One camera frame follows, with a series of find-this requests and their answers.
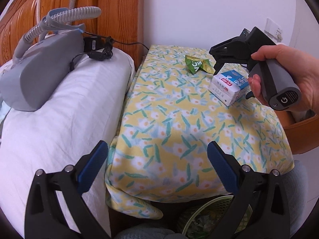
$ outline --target wooden headboard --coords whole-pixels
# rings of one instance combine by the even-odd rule
[[[49,10],[68,7],[69,0],[41,0],[40,17]],[[24,33],[35,24],[36,0],[14,0],[0,21],[0,66],[12,59],[14,49]],[[102,14],[97,19],[74,22],[85,23],[86,31],[124,42],[143,42],[143,0],[77,0],[75,7],[98,6]],[[141,63],[141,45],[114,44],[128,53],[135,67]]]

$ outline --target milk carton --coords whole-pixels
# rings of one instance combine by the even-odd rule
[[[233,104],[248,93],[249,84],[246,77],[235,70],[213,76],[209,91],[226,106]]]

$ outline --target hand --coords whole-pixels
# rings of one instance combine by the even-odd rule
[[[251,58],[258,61],[277,59],[290,73],[301,91],[301,102],[290,111],[306,111],[312,109],[319,114],[319,60],[298,49],[285,45],[262,46]],[[255,74],[248,78],[254,96],[266,106],[269,106],[261,94],[261,80]]]

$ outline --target red logo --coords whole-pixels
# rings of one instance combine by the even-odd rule
[[[232,83],[229,82],[227,79],[222,78],[221,80],[222,80],[225,84],[227,84],[228,86],[232,86]]]

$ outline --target yellow floral tablecloth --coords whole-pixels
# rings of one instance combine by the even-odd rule
[[[281,173],[293,157],[275,112],[256,99],[226,107],[208,91],[212,74],[192,75],[185,55],[215,60],[205,49],[153,45],[127,95],[110,145],[106,203],[139,218],[162,217],[148,201],[185,202],[226,193],[207,158],[215,140],[254,171]],[[226,64],[222,71],[238,64]]]

